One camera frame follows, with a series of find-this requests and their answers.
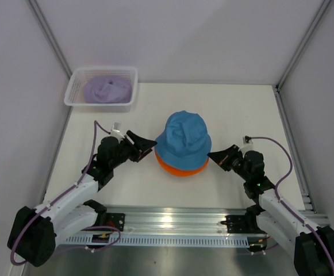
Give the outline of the aluminium frame post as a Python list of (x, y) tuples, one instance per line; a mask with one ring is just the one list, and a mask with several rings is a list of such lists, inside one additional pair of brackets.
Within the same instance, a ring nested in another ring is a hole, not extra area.
[(57, 42), (57, 39), (46, 19), (42, 8), (40, 7), (37, 0), (26, 0), (25, 1), (28, 8), (32, 12), (39, 28), (41, 29), (46, 41), (48, 42), (55, 58), (57, 59), (58, 63), (60, 64), (61, 69), (63, 70), (64, 74), (66, 75), (67, 79), (70, 79), (72, 75), (72, 70), (68, 65), (68, 61), (63, 54), (63, 51)]
[(309, 26), (307, 27), (304, 35), (300, 39), (300, 43), (297, 45), (293, 55), (290, 58), (288, 65), (286, 66), (283, 74), (279, 78), (278, 83), (275, 85), (275, 90), (279, 93), (282, 90), (285, 82), (287, 81), (288, 77), (295, 69), (297, 63), (300, 61), (300, 58), (305, 53), (306, 48), (310, 44), (313, 36), (315, 35), (316, 31), (318, 30), (323, 18), (327, 14), (331, 4), (333, 4), (332, 0), (323, 0), (321, 1), (320, 7), (317, 9), (314, 17), (312, 18)]

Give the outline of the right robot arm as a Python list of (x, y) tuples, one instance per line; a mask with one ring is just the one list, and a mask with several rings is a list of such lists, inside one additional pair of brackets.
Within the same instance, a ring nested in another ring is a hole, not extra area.
[(334, 275), (334, 230), (321, 227), (279, 195), (264, 172), (260, 152), (233, 145), (208, 157), (224, 171), (234, 171), (254, 205), (247, 208), (245, 227), (269, 234), (292, 258), (298, 275)]

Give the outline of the aluminium frame post left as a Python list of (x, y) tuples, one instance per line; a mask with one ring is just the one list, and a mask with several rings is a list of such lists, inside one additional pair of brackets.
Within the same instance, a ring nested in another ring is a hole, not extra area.
[(42, 8), (40, 7), (37, 0), (26, 0), (25, 1), (28, 8), (32, 12), (39, 28), (41, 29), (46, 41), (48, 42), (55, 58), (57, 59), (58, 63), (60, 64), (61, 69), (63, 70), (64, 74), (66, 75), (67, 79), (70, 79), (72, 75), (72, 70), (68, 65), (68, 61), (63, 54), (63, 51), (57, 42), (57, 39), (46, 19)]

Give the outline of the aluminium frame post right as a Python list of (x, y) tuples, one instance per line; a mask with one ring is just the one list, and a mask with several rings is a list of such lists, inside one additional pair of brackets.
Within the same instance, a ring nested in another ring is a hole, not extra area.
[(316, 31), (318, 30), (323, 18), (327, 14), (331, 4), (333, 4), (332, 0), (323, 0), (321, 1), (320, 7), (317, 9), (314, 17), (312, 18), (309, 26), (307, 27), (304, 35), (300, 39), (300, 43), (297, 45), (293, 55), (290, 58), (288, 65), (286, 66), (283, 74), (279, 78), (278, 83), (275, 85), (275, 90), (279, 93), (282, 90), (285, 82), (287, 81), (288, 77), (295, 69), (297, 63), (300, 61), (300, 58), (305, 53), (306, 48), (310, 44), (313, 36), (315, 35)]

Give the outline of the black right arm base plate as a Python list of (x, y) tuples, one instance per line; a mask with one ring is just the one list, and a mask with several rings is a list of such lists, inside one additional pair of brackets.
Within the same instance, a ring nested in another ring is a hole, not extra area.
[(227, 233), (249, 234), (260, 232), (249, 224), (245, 215), (227, 215), (224, 220), (220, 221), (220, 224), (226, 226)]

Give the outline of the blue bucket hat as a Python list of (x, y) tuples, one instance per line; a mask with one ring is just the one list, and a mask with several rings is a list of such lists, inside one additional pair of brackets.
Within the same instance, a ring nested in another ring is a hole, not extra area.
[(212, 149), (203, 118), (185, 110), (169, 116), (156, 142), (155, 152), (162, 161), (181, 170), (196, 170), (203, 166)]

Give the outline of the lilac bucket hat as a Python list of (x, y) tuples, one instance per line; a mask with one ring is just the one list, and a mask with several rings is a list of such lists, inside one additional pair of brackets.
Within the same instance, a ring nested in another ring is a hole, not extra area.
[(127, 104), (132, 98), (130, 81), (118, 76), (95, 76), (85, 83), (83, 98), (86, 103)]

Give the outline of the aluminium front rail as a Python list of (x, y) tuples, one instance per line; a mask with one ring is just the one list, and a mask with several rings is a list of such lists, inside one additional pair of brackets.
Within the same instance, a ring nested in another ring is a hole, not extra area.
[(245, 209), (153, 208), (109, 206), (109, 213), (125, 214), (123, 234), (163, 236), (219, 236), (227, 215), (244, 215)]

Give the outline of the white perforated plastic basket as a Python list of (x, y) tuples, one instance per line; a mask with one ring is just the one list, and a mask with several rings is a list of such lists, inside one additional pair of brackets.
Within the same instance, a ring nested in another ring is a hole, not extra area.
[(70, 77), (64, 103), (105, 112), (129, 112), (136, 99), (137, 85), (138, 71), (134, 67), (80, 67)]

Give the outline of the orange bucket hat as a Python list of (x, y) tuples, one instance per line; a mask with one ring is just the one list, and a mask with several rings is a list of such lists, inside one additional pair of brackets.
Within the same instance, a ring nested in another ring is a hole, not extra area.
[(207, 159), (206, 162), (204, 163), (204, 165), (201, 166), (200, 168), (196, 169), (196, 170), (181, 170), (181, 169), (175, 168), (173, 166), (170, 166), (167, 163), (165, 163), (164, 161), (162, 161), (162, 159), (160, 158), (160, 156), (156, 152), (155, 152), (155, 156), (156, 156), (156, 160), (158, 161), (161, 168), (164, 169), (169, 174), (174, 175), (176, 177), (190, 177), (192, 175), (198, 174), (201, 171), (203, 171), (209, 163), (209, 160)]

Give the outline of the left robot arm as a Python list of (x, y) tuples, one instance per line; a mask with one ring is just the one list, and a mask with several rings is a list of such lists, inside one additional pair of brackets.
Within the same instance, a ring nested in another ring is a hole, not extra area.
[(114, 170), (130, 160), (138, 163), (157, 144), (132, 131), (117, 137), (108, 135), (92, 145), (89, 161), (80, 178), (55, 198), (16, 214), (7, 246), (15, 266), (26, 262), (43, 265), (58, 245), (79, 231), (102, 230), (108, 235), (121, 230), (109, 221), (107, 208), (93, 200), (114, 177)]

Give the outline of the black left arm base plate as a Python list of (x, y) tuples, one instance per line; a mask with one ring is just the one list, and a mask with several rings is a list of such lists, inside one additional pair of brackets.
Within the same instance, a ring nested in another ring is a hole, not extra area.
[(124, 230), (125, 213), (107, 213), (106, 225), (117, 228), (120, 232)]

